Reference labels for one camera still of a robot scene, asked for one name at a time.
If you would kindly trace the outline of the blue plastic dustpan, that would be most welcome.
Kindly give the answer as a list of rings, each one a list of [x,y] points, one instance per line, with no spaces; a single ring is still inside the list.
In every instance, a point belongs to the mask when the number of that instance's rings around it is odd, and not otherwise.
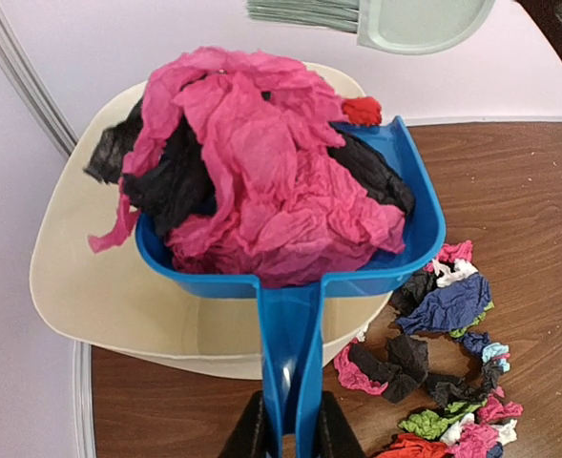
[[[437,255],[446,222],[427,168],[404,121],[380,127],[342,125],[382,155],[415,196],[400,255],[379,252],[356,272],[330,273],[305,286],[268,289],[253,275],[191,275],[171,267],[171,253],[142,215],[135,243],[159,275],[206,299],[254,299],[258,306],[262,394],[268,420],[267,456],[280,457],[286,435],[299,457],[316,456],[316,426],[323,395],[323,310],[330,299],[368,298],[390,293]]]

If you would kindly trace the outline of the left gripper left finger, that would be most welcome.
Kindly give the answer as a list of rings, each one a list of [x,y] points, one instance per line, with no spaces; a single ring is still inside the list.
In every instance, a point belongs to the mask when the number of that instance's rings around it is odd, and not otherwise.
[[[267,429],[267,414],[260,390],[254,392],[249,399],[219,453],[219,458],[265,458]]]

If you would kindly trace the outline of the mint green hand brush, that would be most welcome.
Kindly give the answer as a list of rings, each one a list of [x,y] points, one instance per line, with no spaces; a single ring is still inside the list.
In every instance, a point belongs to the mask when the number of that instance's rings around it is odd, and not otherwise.
[[[404,55],[448,50],[472,36],[494,3],[486,0],[248,1],[253,20],[327,28],[359,45]]]

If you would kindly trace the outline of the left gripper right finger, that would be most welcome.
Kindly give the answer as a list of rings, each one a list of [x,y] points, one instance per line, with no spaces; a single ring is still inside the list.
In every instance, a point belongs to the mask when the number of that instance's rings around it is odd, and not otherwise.
[[[324,391],[316,426],[316,456],[365,458],[366,455],[343,411],[330,391]]]

